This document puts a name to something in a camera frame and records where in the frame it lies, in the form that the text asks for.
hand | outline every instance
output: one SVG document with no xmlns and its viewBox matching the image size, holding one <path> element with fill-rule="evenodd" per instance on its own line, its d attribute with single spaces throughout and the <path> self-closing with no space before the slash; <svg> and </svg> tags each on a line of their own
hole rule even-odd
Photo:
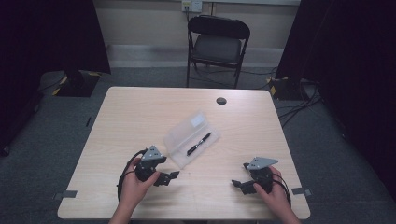
<svg viewBox="0 0 396 224">
<path fill-rule="evenodd" d="M 282 180 L 277 176 L 281 176 L 281 173 L 270 166 L 271 171 L 273 172 L 273 179 L 281 182 Z M 286 198 L 285 190 L 283 190 L 280 185 L 277 183 L 273 183 L 273 188 L 271 193 L 267 194 L 265 190 L 259 184 L 253 184 L 254 189 L 260 195 L 262 200 L 268 205 L 268 208 L 273 212 L 279 219 L 282 220 L 283 223 L 300 223 L 300 220 L 291 210 L 289 202 Z"/>
<path fill-rule="evenodd" d="M 139 162 L 140 158 L 135 158 L 125 174 L 134 171 L 134 168 Z M 149 187 L 157 181 L 159 176 L 160 173 L 155 172 L 148 180 L 142 182 L 137 178 L 134 172 L 127 174 L 122 182 L 119 205 L 109 223 L 128 223 L 131 219 L 132 212 L 143 200 Z"/>
</svg>

white wall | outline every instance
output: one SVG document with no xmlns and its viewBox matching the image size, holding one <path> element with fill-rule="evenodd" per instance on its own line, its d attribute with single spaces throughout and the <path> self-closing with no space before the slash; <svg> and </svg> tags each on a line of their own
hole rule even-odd
<svg viewBox="0 0 396 224">
<path fill-rule="evenodd" d="M 107 45 L 187 46 L 187 18 L 180 1 L 95 0 Z M 203 14 L 212 4 L 203 2 Z M 245 22 L 250 48 L 283 49 L 298 6 L 215 3 L 214 15 Z"/>
</svg>

stand base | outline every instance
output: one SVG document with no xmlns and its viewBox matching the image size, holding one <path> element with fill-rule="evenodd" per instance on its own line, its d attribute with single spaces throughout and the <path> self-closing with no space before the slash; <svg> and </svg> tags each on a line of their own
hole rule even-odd
<svg viewBox="0 0 396 224">
<path fill-rule="evenodd" d="M 95 73 L 81 73 L 84 79 L 84 84 L 79 88 L 74 88 L 68 78 L 62 80 L 57 90 L 52 95 L 55 96 L 69 96 L 69 97 L 91 97 L 93 89 L 100 76 Z"/>
<path fill-rule="evenodd" d="M 309 100 L 305 89 L 300 84 L 297 88 L 291 88 L 288 80 L 283 79 L 268 79 L 268 86 L 270 87 L 272 96 L 280 101 L 306 101 Z"/>
</svg>

black pen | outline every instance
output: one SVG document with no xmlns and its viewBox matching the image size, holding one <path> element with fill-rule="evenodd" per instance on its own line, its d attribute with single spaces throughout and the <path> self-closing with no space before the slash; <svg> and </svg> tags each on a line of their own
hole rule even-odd
<svg viewBox="0 0 396 224">
<path fill-rule="evenodd" d="M 198 148 L 198 146 L 200 146 L 212 133 L 208 133 L 207 135 L 205 135 L 205 137 L 203 139 L 201 139 L 201 141 L 199 141 L 199 143 L 195 146 L 193 146 L 192 148 L 190 148 L 190 150 L 187 151 L 187 156 L 190 156 L 192 152 L 195 151 L 195 149 Z"/>
</svg>

light wood surface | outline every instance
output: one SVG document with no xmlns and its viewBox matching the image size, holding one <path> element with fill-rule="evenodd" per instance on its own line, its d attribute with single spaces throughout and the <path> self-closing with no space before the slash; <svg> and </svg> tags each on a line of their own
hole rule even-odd
<svg viewBox="0 0 396 224">
<path fill-rule="evenodd" d="M 223 97 L 226 105 L 218 105 Z M 198 110 L 221 134 L 170 185 L 151 187 L 134 210 L 136 219 L 271 219 L 257 194 L 243 195 L 231 180 L 251 180 L 244 162 L 255 156 L 278 159 L 290 189 L 301 186 L 267 91 L 113 87 L 93 124 L 64 198 L 60 218 L 111 218 L 118 204 L 117 187 L 126 162 L 139 150 L 155 145 L 168 159 L 157 170 L 179 170 L 163 138 L 171 128 Z M 292 209 L 305 219 L 310 211 L 304 195 L 292 195 Z"/>
</svg>

